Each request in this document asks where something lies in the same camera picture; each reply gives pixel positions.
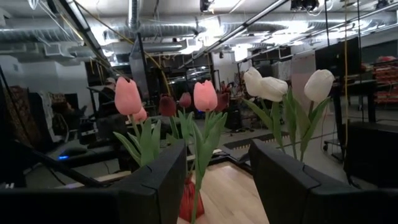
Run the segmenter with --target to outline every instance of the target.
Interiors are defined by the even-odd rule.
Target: tulip
[[[193,88],[193,102],[200,111],[213,111],[217,107],[217,94],[213,84],[206,80]]]
[[[159,112],[162,116],[174,116],[177,107],[172,97],[163,95],[159,102]]]
[[[180,98],[180,106],[183,108],[188,108],[191,106],[192,100],[191,100],[191,94],[189,92],[182,93],[182,96]]]
[[[133,114],[132,117],[134,118],[135,123],[140,123],[141,121],[145,121],[148,115],[145,109],[142,107],[141,110],[138,113]]]
[[[217,94],[217,107],[215,111],[217,112],[223,111],[228,106],[228,101],[229,101],[228,93]]]
[[[243,80],[246,85],[246,90],[251,96],[259,96],[261,94],[261,86],[259,80],[261,74],[253,67],[250,67],[247,72],[243,75]]]
[[[288,86],[285,81],[274,77],[265,77],[260,79],[258,82],[261,87],[261,91],[258,96],[273,102],[281,102],[282,97],[288,90]]]
[[[317,70],[308,79],[304,93],[308,99],[320,103],[328,97],[335,77],[329,70]]]
[[[114,104],[119,113],[123,115],[136,114],[141,110],[141,98],[139,97],[137,85],[133,80],[128,82],[125,78],[118,78]]]

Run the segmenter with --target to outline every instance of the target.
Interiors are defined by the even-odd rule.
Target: white tulip
[[[281,102],[287,93],[288,86],[283,80],[274,77],[265,77],[259,80],[261,86],[260,97],[273,102]]]
[[[251,96],[259,96],[261,94],[261,86],[259,80],[261,74],[253,67],[250,67],[243,75],[246,90]]]
[[[304,93],[308,99],[320,103],[328,97],[335,76],[329,70],[317,70],[308,79]]]

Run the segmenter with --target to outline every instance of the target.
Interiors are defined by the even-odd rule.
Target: carpet
[[[287,138],[289,134],[282,131],[282,138]],[[248,139],[242,139],[239,141],[229,142],[224,144],[224,147],[228,148],[228,153],[235,159],[239,160],[245,153],[248,152],[250,148],[251,139],[260,139],[264,142],[274,142],[275,138],[273,134],[265,134],[262,136],[257,136]]]

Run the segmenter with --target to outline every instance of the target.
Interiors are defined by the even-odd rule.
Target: wooden table surface
[[[196,224],[269,223],[251,175],[230,162],[207,168],[200,193],[205,214]]]

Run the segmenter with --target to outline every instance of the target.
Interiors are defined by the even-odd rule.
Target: vase
[[[195,198],[195,184],[192,182],[192,175],[189,175],[185,179],[184,191],[182,194],[181,204],[180,204],[180,218],[187,222],[191,222],[192,211],[193,211],[193,200]],[[205,214],[205,208],[203,207],[203,202],[201,200],[200,192],[198,194],[198,205],[197,205],[197,217]]]

